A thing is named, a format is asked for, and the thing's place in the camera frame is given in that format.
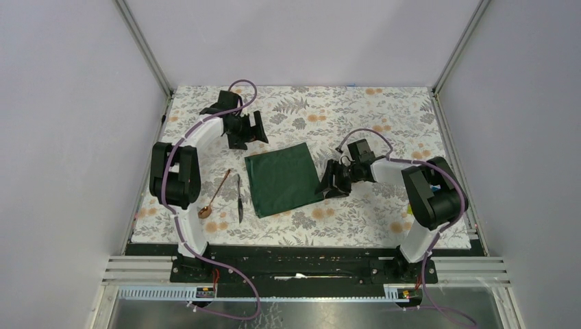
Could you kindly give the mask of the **colourful toy block stack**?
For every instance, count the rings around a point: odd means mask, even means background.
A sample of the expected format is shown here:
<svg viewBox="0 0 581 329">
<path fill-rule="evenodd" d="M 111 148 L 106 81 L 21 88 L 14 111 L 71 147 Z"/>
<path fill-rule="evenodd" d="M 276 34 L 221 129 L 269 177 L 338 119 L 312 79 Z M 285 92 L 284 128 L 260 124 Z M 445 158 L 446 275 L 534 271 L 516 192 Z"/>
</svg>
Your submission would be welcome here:
<svg viewBox="0 0 581 329">
<path fill-rule="evenodd" d="M 441 185 L 433 185 L 430 183 L 412 185 L 406 188 L 408 194 L 408 212 L 416 217 L 416 219 L 435 219 L 436 209 L 434 207 L 435 201 L 441 191 Z"/>
</svg>

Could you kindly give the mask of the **black table knife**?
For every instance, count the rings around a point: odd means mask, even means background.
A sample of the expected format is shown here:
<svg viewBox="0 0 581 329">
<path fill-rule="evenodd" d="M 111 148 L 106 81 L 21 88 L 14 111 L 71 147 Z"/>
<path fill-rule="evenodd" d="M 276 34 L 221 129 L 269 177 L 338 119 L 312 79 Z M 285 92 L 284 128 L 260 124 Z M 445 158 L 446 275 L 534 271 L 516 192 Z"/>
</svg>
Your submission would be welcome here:
<svg viewBox="0 0 581 329">
<path fill-rule="evenodd" d="M 240 174 L 236 175 L 236 189 L 237 189 L 237 211 L 238 211 L 238 222 L 243 222 L 243 199 L 241 193 L 241 176 Z"/>
</svg>

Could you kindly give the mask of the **dark green cloth napkin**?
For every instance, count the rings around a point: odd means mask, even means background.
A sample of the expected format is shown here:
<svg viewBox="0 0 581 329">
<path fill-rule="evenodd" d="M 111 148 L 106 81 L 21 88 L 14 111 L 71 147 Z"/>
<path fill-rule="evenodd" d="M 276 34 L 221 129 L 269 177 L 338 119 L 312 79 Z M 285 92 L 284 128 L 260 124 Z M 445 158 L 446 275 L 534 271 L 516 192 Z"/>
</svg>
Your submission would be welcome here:
<svg viewBox="0 0 581 329">
<path fill-rule="evenodd" d="M 251 200 L 259 218 L 323 200 L 306 143 L 245 158 Z"/>
</svg>

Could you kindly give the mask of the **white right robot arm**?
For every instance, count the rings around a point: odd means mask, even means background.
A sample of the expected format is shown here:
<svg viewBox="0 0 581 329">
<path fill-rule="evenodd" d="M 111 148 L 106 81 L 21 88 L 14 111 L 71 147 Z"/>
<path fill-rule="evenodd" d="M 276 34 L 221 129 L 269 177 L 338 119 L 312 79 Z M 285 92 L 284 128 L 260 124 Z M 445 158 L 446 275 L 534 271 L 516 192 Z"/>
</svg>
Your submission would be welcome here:
<svg viewBox="0 0 581 329">
<path fill-rule="evenodd" d="M 347 163 L 328 160 L 315 191 L 329 199 L 348 196 L 357 182 L 404 187 L 415 222 L 397 248 L 393 273 L 399 281 L 410 282 L 419 275 L 419 263 L 431 254 L 438 237 L 461 219 L 469 200 L 442 157 L 419 161 L 376 156 L 365 139 L 347 148 Z"/>
</svg>

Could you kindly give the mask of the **copper spoon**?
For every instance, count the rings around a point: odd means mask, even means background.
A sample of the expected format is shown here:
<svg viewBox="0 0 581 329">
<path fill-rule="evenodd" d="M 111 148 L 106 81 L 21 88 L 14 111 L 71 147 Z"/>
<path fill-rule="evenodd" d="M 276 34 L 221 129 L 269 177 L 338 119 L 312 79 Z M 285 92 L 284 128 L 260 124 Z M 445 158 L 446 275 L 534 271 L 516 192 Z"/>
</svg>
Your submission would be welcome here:
<svg viewBox="0 0 581 329">
<path fill-rule="evenodd" d="M 218 195 L 219 191 L 221 190 L 222 186 L 224 185 L 226 179 L 229 177 L 231 172 L 232 172 L 231 169 L 228 169 L 225 172 L 225 175 L 223 176 L 223 179 L 221 180 L 220 185 L 218 185 L 218 187 L 217 187 L 216 191 L 214 192 L 214 195 L 212 196 L 212 199 L 209 201 L 208 205 L 204 206 L 202 209 L 199 210 L 199 212 L 198 212 L 199 219 L 206 219 L 212 214 L 212 203 L 214 202 L 216 196 Z"/>
</svg>

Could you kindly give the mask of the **floral patterned table mat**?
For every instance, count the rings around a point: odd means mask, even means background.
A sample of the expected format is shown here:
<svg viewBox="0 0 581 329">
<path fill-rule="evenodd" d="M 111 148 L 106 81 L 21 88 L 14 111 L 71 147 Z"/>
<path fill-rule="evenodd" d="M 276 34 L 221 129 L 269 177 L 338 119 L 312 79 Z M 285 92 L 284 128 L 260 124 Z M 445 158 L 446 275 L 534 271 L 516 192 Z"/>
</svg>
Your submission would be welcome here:
<svg viewBox="0 0 581 329">
<path fill-rule="evenodd" d="M 382 155 L 387 144 L 396 158 L 427 160 L 443 156 L 442 142 L 426 88 L 261 86 L 234 91 L 260 111 L 268 143 L 248 150 L 229 149 L 216 139 L 200 155 L 202 206 L 209 203 L 225 172 L 229 177 L 201 221 L 211 244 L 301 245 L 327 247 L 395 247 L 409 233 L 413 216 L 404 189 L 388 184 L 355 184 L 349 197 L 331 199 L 282 212 L 256 216 L 251 202 L 245 158 L 306 143 L 318 173 L 336 157 L 347 137 L 366 139 Z M 241 176 L 243 222 L 238 222 L 236 175 Z"/>
</svg>

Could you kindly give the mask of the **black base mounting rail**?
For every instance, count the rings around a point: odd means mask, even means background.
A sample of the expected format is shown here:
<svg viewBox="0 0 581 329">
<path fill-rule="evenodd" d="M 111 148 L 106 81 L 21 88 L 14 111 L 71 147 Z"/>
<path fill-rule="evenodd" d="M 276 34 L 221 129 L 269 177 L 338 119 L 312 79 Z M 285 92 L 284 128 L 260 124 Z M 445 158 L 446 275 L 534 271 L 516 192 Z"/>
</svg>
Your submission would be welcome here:
<svg viewBox="0 0 581 329">
<path fill-rule="evenodd" d="M 209 245 L 206 263 L 176 245 L 130 243 L 128 256 L 168 256 L 172 283 L 209 284 L 218 297 L 381 297 L 385 284 L 436 284 L 434 262 L 405 265 L 393 248 Z"/>
</svg>

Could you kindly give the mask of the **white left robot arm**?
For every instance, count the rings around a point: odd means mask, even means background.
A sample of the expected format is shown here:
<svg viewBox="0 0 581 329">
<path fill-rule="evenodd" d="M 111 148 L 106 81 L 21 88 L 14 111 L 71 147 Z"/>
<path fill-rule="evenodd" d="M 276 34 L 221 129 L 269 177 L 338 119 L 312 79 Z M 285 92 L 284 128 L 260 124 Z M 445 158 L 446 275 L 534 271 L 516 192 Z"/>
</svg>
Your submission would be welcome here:
<svg viewBox="0 0 581 329">
<path fill-rule="evenodd" d="M 216 139 L 227 137 L 230 149 L 246 150 L 248 143 L 266 143 L 267 135 L 261 114 L 243 114 L 248 104 L 241 95 L 221 90 L 216 103 L 204 108 L 185 135 L 176 143 L 157 142 L 153 145 L 149 192 L 165 206 L 174 220 L 178 235 L 178 252 L 191 259 L 186 273 L 198 282 L 212 275 L 212 264 L 201 256 L 208 246 L 197 214 L 201 195 L 199 157 Z"/>
</svg>

